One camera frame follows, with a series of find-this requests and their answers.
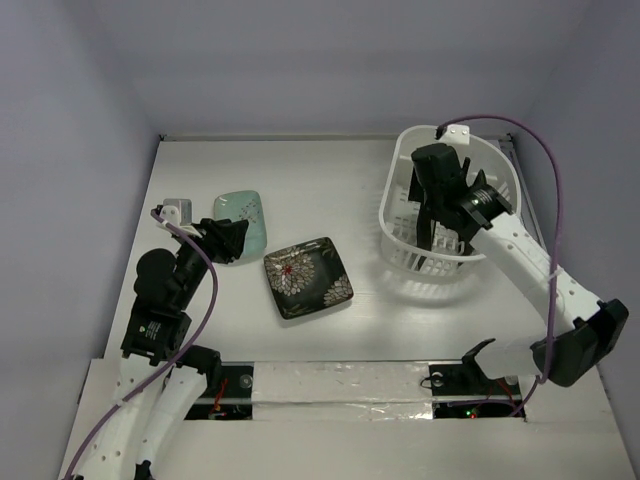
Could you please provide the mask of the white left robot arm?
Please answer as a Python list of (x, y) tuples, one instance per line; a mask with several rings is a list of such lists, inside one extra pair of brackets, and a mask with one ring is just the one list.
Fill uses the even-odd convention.
[(67, 479), (153, 478), (195, 400), (224, 386), (219, 352), (196, 343), (213, 311), (192, 329), (187, 307), (204, 277), (217, 276), (216, 265), (240, 258), (249, 223), (205, 218), (186, 227), (152, 216), (180, 247), (138, 260), (113, 399), (72, 457)]

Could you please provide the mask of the silver foil tape strip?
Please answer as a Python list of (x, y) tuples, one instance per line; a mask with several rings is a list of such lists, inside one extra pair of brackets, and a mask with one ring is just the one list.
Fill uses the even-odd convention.
[(425, 362), (258, 362), (252, 418), (257, 421), (410, 421), (433, 418), (420, 386)]

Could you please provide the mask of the teal square plate dark rim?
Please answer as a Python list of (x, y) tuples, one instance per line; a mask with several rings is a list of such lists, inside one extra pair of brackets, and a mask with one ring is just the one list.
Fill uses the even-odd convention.
[(438, 185), (427, 180), (423, 171), (413, 165), (408, 200), (419, 204), (416, 221), (416, 245), (418, 248), (431, 251), (435, 237), (436, 218), (434, 209), (438, 204)]

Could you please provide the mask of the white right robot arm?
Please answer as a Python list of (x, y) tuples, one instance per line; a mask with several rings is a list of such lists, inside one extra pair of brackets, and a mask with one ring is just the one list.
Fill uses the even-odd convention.
[(608, 355), (629, 317), (618, 299), (601, 300), (581, 286), (526, 231), (511, 204), (484, 172), (467, 180), (470, 159), (454, 147), (433, 143), (411, 155), (412, 185), (423, 191), (417, 230), (434, 223), (458, 234), (491, 261), (542, 317), (541, 339), (490, 338), (467, 352), (462, 384), (482, 392), (497, 378), (537, 375), (570, 387)]

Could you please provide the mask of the white plastic dish rack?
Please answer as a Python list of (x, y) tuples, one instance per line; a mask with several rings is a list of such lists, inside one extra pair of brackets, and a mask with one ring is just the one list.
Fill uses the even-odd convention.
[(382, 256), (412, 274), (452, 280), (484, 260), (472, 234), (500, 213), (521, 213), (507, 157), (466, 125), (419, 125), (396, 140), (379, 208)]

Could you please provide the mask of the black floral square plate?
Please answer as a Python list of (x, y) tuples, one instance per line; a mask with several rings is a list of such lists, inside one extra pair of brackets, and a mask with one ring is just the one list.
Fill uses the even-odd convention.
[(353, 287), (334, 242), (320, 237), (267, 254), (267, 282), (284, 320), (350, 301)]

